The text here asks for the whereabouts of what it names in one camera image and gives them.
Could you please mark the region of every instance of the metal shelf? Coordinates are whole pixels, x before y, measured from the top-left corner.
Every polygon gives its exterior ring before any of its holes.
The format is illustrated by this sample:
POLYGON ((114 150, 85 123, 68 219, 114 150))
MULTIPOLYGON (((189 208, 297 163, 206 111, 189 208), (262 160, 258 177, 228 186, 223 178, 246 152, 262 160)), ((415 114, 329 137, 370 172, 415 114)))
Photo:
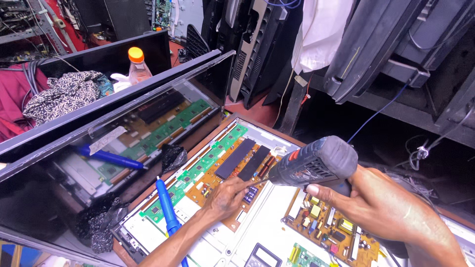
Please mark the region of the metal shelf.
POLYGON ((31 29, 23 31, 23 32, 11 33, 8 35, 0 36, 0 44, 6 44, 13 41, 21 40, 23 38, 39 36, 42 34, 43 33, 41 32, 41 30, 37 26, 34 26, 31 29))

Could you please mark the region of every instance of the red fabric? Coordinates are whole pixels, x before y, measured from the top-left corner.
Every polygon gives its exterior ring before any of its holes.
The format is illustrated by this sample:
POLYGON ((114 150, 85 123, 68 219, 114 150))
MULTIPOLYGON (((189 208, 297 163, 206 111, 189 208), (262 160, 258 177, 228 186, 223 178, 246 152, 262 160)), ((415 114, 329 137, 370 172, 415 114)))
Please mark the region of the red fabric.
MULTIPOLYGON (((21 65, 10 68, 21 68, 21 65)), ((43 72, 37 69, 36 81, 39 91, 48 89, 47 80, 43 72)), ((0 142, 31 129, 21 112, 21 102, 29 89, 30 86, 22 71, 0 71, 0 142)), ((24 104, 26 105, 30 99, 31 93, 26 97, 24 104)))

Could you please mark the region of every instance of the orange bottle cap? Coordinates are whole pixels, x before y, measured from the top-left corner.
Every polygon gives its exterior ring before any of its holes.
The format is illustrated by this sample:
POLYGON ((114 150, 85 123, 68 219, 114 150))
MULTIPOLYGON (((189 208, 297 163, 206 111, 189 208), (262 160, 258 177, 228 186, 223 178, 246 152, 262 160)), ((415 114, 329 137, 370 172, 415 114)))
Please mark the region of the orange bottle cap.
POLYGON ((140 63, 143 61, 143 52, 142 49, 131 47, 129 49, 129 59, 134 63, 140 63))

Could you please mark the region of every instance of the circuit board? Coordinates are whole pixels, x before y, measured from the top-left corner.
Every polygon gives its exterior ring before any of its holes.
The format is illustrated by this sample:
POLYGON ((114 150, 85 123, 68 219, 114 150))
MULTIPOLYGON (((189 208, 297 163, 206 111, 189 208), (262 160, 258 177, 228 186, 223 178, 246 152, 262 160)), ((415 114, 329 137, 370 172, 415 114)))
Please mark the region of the circuit board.
POLYGON ((171 1, 156 0, 155 4, 155 26, 163 29, 170 28, 171 1))
MULTIPOLYGON (((234 124, 223 133, 214 144, 206 148, 197 158, 188 163, 176 179, 167 184, 172 185, 168 189, 173 205, 178 203, 187 191, 195 187, 196 181, 205 175, 205 170, 213 166, 228 149, 247 132, 247 128, 234 124)), ((154 195, 146 202, 139 212, 141 217, 147 218, 154 223, 158 223, 163 218, 163 211, 158 201, 158 195, 154 195)))
MULTIPOLYGON (((215 175, 215 171, 218 169, 219 166, 223 164, 223 162, 239 147, 239 145, 243 142, 243 138, 239 138, 232 147, 230 147, 224 155, 221 156, 219 160, 216 161, 214 165, 211 165, 211 167, 205 172, 205 175, 203 175, 199 180, 196 181, 196 186, 193 186, 187 193, 186 196, 190 198, 191 200, 195 201, 200 207, 203 207, 204 204, 206 203, 206 198, 212 193, 212 191, 222 182, 222 179, 217 177, 215 175)), ((241 160, 238 164, 237 167, 234 168, 233 172, 231 173, 230 177, 233 176, 239 176, 239 173, 245 165, 249 162, 249 160, 252 158, 252 156, 258 151, 260 146, 258 144, 255 144, 252 149, 247 153, 247 155, 244 157, 243 160, 241 160)), ((266 155, 263 161, 260 162, 259 166, 254 169, 255 173, 253 175, 252 180, 253 181, 259 181, 260 178, 257 175, 260 173, 260 171, 265 167, 266 162, 272 157, 271 154, 266 155)), ((272 166, 276 164, 280 160, 280 157, 277 157, 276 160, 273 162, 272 166)), ((262 188, 264 187, 265 182, 258 184, 255 186, 257 191, 255 192, 255 195, 253 195, 253 198, 256 198, 259 193, 261 192, 262 188)), ((239 225, 241 224, 241 221, 244 219, 244 217, 247 215, 249 212, 249 209, 251 208, 253 204, 253 201, 251 199, 251 202, 249 203, 248 201, 242 200, 241 202, 241 208, 238 209, 233 215, 231 215, 229 218, 222 220, 221 222, 226 225, 231 231, 236 232, 238 229, 239 225)))
MULTIPOLYGON (((120 155, 144 162, 151 153, 176 138, 188 125, 198 121, 211 110, 210 105, 203 99, 191 104, 185 101, 150 124, 132 113, 131 116, 136 119, 133 121, 133 118, 129 118, 129 123, 125 126, 128 131, 118 137, 121 143, 128 146, 120 155)), ((127 168, 110 163, 104 163, 98 171, 108 184, 119 182, 131 172, 127 168)))
POLYGON ((309 194, 297 190, 286 214, 285 223, 351 267, 370 267, 378 261, 379 243, 349 222, 339 211, 309 194), (292 209, 298 213, 293 219, 292 209))
POLYGON ((288 267, 330 267, 320 258, 308 252, 305 248, 295 243, 289 259, 287 259, 288 267))

